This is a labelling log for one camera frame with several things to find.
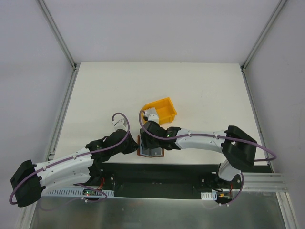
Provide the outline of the brown leather card holder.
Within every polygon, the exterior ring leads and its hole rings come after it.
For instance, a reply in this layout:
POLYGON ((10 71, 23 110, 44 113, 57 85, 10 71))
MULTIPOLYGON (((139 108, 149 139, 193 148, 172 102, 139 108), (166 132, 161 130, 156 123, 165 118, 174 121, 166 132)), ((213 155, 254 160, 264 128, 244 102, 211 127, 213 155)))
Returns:
POLYGON ((164 157, 164 149, 162 148, 154 148, 154 149, 144 149, 142 146, 141 137, 137 137, 137 143, 139 148, 137 150, 137 155, 147 158, 155 158, 155 157, 164 157))

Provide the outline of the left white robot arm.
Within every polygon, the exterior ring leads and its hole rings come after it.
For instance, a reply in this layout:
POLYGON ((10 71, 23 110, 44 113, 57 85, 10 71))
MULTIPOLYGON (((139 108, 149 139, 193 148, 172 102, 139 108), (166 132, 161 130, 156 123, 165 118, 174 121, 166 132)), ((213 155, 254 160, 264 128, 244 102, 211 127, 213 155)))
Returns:
POLYGON ((133 153, 138 147, 130 133, 119 129, 68 156, 36 164, 24 161, 10 179, 13 192, 9 203, 22 208, 57 188, 77 184, 95 186, 101 179, 102 163, 118 153, 133 153))

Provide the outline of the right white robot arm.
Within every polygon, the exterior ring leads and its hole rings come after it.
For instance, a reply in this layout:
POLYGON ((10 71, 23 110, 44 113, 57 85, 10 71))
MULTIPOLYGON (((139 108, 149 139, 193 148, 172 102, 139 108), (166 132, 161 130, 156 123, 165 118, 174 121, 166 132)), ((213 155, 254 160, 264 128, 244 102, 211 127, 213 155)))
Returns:
POLYGON ((253 168, 257 142, 240 128, 230 125, 225 131, 198 132, 180 127, 164 129, 154 121, 147 121, 140 129, 142 148, 162 148, 167 151, 201 149, 224 155, 214 182, 226 188, 244 169, 253 168))

